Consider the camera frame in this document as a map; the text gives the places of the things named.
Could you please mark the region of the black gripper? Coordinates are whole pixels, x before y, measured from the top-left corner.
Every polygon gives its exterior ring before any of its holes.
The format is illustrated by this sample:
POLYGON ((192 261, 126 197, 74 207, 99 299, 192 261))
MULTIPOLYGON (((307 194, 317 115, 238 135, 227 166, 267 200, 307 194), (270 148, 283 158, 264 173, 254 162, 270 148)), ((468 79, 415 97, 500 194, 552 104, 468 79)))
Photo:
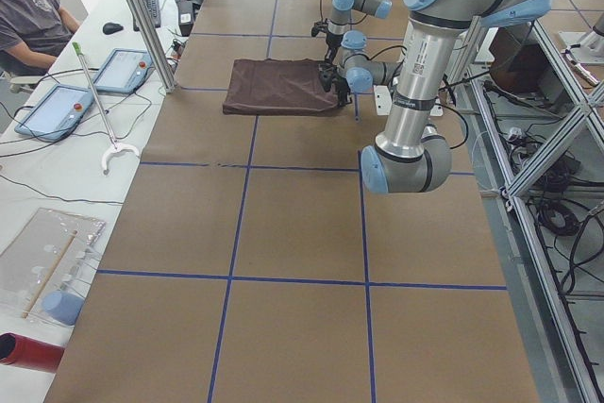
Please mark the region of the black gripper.
POLYGON ((333 79, 332 85, 335 89, 339 106, 346 106, 352 103, 350 98, 351 91, 345 78, 336 76, 333 79))
POLYGON ((325 54, 325 61, 335 60, 338 50, 341 47, 341 36, 327 33, 326 34, 327 51, 325 54))

